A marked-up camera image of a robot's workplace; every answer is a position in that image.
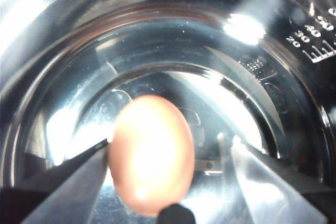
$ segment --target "egg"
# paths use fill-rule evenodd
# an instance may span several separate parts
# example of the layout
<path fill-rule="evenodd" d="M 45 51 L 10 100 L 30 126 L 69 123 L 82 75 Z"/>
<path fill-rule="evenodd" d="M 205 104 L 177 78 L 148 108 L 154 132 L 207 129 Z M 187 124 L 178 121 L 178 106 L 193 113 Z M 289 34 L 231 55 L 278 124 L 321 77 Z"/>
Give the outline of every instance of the egg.
<path fill-rule="evenodd" d="M 109 167 L 122 201 L 135 212 L 156 216 L 187 193 L 195 152 L 188 123 L 165 98 L 144 95 L 117 116 Z"/>

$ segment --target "stainless steel pot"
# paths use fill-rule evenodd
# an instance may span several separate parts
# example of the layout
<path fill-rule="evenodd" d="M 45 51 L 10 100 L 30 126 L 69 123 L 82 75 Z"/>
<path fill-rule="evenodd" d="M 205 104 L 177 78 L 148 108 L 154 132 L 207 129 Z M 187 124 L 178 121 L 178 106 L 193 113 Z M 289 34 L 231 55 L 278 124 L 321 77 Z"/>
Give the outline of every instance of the stainless steel pot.
<path fill-rule="evenodd" d="M 148 93 L 192 129 L 183 202 L 198 223 L 252 221 L 235 137 L 335 185 L 336 0 L 0 1 L 2 186 L 111 138 L 118 112 Z M 107 176 L 93 221 L 154 220 Z"/>

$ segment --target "metal surface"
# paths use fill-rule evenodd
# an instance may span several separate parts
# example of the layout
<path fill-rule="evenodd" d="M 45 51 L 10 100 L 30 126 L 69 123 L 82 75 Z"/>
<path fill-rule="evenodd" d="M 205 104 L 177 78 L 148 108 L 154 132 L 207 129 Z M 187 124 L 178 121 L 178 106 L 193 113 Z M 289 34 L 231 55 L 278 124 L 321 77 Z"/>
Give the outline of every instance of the metal surface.
<path fill-rule="evenodd" d="M 230 158 L 235 135 L 335 185 L 336 0 L 0 5 L 2 186 L 110 141 L 142 94 L 179 107 L 196 159 L 215 164 L 195 172 L 182 201 L 197 223 L 253 222 Z M 124 206 L 107 174 L 93 222 L 154 223 Z"/>
<path fill-rule="evenodd" d="M 107 148 L 97 151 L 22 223 L 89 223 L 106 174 Z"/>
<path fill-rule="evenodd" d="M 327 223 L 321 212 L 254 156 L 238 137 L 233 139 L 231 154 L 255 224 Z"/>

